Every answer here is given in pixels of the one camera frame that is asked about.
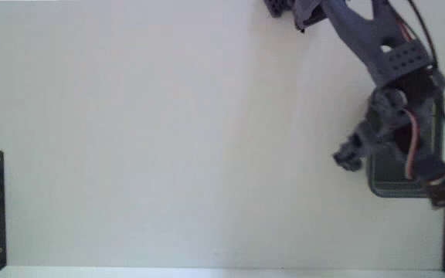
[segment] white backdrop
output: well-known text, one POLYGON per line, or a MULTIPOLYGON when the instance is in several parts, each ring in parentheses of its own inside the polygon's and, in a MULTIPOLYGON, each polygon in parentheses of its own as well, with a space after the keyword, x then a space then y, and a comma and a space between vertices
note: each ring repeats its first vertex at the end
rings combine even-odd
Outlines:
POLYGON ((9 264, 439 269, 442 213, 331 158, 372 89, 260 0, 0 2, 9 264))

